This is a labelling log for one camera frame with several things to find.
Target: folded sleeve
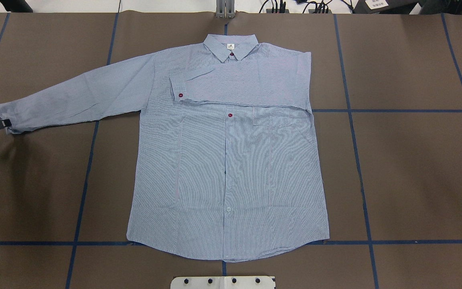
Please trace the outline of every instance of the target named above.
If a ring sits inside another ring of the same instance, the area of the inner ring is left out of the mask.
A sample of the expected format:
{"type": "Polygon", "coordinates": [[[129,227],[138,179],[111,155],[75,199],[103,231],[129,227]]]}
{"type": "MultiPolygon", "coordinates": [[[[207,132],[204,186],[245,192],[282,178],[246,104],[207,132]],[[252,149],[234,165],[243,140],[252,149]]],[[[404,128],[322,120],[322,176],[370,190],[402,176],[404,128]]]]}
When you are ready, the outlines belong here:
{"type": "Polygon", "coordinates": [[[170,76],[174,101],[311,111],[311,53],[202,67],[170,76]]]}
{"type": "Polygon", "coordinates": [[[154,53],[88,71],[28,97],[0,104],[8,133],[100,120],[146,108],[154,84],[154,53]]]}

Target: shirt pocket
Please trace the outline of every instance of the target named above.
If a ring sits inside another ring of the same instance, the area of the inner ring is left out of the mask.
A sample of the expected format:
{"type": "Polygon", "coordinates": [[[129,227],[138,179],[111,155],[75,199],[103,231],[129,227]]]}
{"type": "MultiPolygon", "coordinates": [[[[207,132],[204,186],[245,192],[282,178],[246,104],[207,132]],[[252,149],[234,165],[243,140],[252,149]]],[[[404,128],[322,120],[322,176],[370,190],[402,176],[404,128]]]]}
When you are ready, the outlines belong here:
{"type": "Polygon", "coordinates": [[[308,112],[290,106],[253,108],[253,125],[255,126],[291,126],[303,119],[308,119],[308,112]]]}

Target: white label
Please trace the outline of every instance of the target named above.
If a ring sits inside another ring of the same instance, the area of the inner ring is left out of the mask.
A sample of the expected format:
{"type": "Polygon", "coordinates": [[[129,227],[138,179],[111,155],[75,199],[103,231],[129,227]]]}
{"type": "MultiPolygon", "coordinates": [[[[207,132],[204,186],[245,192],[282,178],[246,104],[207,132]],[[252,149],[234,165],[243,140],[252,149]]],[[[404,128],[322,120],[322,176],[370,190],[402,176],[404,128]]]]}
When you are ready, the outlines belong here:
{"type": "Polygon", "coordinates": [[[388,6],[386,0],[365,0],[370,9],[377,9],[388,6]]]}

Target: shirt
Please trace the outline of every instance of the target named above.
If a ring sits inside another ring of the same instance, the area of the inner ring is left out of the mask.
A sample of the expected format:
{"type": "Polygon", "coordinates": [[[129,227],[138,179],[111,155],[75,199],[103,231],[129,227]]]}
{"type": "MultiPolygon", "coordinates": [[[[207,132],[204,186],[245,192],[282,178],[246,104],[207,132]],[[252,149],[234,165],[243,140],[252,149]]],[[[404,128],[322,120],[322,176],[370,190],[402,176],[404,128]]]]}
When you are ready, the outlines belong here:
{"type": "Polygon", "coordinates": [[[254,35],[208,35],[0,104],[0,117],[18,134],[140,110],[128,240],[264,258],[329,237],[310,65],[254,35]]]}

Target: shirt cuff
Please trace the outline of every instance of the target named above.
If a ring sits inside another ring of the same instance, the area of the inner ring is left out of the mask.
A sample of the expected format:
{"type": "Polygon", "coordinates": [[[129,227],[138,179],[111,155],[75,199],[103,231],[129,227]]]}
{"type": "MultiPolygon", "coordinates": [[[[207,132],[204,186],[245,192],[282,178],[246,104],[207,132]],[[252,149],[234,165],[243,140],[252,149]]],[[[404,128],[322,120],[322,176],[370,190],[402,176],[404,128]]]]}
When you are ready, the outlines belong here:
{"type": "Polygon", "coordinates": [[[186,90],[185,81],[192,80],[206,73],[210,73],[215,69],[214,66],[202,67],[194,71],[187,71],[178,75],[170,76],[170,84],[172,86],[172,93],[174,94],[174,101],[182,101],[189,99],[189,93],[186,90]]]}
{"type": "Polygon", "coordinates": [[[186,93],[185,80],[183,75],[171,75],[170,85],[172,86],[172,93],[174,94],[174,101],[181,101],[183,98],[188,97],[186,93]]]}
{"type": "MultiPolygon", "coordinates": [[[[15,116],[15,113],[13,111],[13,107],[10,106],[9,103],[0,104],[0,119],[9,119],[10,122],[12,123],[12,126],[16,126],[18,124],[17,117],[15,116]]],[[[5,131],[7,134],[22,133],[18,130],[13,130],[12,126],[5,128],[5,131]]]]}

